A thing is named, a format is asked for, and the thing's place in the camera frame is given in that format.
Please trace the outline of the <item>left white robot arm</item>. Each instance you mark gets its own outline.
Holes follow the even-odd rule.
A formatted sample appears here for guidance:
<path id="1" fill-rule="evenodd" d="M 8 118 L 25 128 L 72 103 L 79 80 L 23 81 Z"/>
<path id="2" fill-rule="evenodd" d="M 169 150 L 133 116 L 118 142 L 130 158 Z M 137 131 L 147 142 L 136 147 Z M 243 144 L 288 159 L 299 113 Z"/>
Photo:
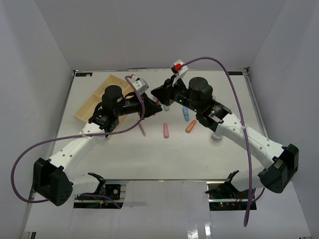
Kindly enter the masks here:
<path id="1" fill-rule="evenodd" d="M 72 195 L 103 197 L 106 180 L 102 176 L 90 172 L 75 180 L 71 179 L 71 171 L 94 146 L 116 129 L 121 116 L 138 113 L 144 119 L 161 111 L 161 106 L 146 93 L 139 97 L 134 92 L 123 95 L 121 87 L 108 86 L 79 137 L 48 159 L 40 158 L 35 162 L 33 189 L 56 206 L 64 204 Z"/>

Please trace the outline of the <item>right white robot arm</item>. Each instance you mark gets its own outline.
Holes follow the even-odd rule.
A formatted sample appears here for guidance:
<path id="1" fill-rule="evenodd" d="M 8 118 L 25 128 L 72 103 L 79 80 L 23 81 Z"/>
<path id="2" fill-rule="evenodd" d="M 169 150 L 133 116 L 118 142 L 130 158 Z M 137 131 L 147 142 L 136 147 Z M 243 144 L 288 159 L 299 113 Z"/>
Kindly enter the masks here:
<path id="1" fill-rule="evenodd" d="M 282 193 L 298 170 L 299 149 L 293 144 L 283 146 L 241 124 L 240 119 L 223 104 L 213 99 L 213 88 L 203 77 L 195 77 L 186 86 L 179 79 L 165 80 L 162 86 L 151 91 L 163 105 L 176 102 L 196 113 L 197 121 L 243 149 L 260 163 L 257 174 L 251 170 L 236 170 L 224 182 L 226 195 L 238 198 L 249 188 L 267 188 Z"/>

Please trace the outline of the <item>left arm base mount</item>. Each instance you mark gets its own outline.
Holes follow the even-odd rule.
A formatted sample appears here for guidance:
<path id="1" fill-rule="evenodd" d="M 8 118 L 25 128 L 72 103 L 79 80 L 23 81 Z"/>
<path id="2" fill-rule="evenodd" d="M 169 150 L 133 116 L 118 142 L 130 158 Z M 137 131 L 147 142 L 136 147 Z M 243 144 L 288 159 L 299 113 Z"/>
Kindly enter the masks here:
<path id="1" fill-rule="evenodd" d="M 77 209 L 121 209 L 124 196 L 121 195 L 122 186 L 110 183 L 102 176 L 89 172 L 75 181 L 73 189 L 75 195 L 74 208 Z"/>

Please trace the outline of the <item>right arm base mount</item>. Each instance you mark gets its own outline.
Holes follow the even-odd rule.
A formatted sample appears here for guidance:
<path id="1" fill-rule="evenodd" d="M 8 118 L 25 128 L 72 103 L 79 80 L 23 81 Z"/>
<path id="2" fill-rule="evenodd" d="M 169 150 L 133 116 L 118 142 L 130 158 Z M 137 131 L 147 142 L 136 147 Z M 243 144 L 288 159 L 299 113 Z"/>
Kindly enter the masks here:
<path id="1" fill-rule="evenodd" d="M 238 170 L 231 172 L 225 181 L 207 182 L 209 209 L 213 211 L 245 211 L 248 204 L 248 189 L 238 191 L 231 182 L 238 174 Z"/>

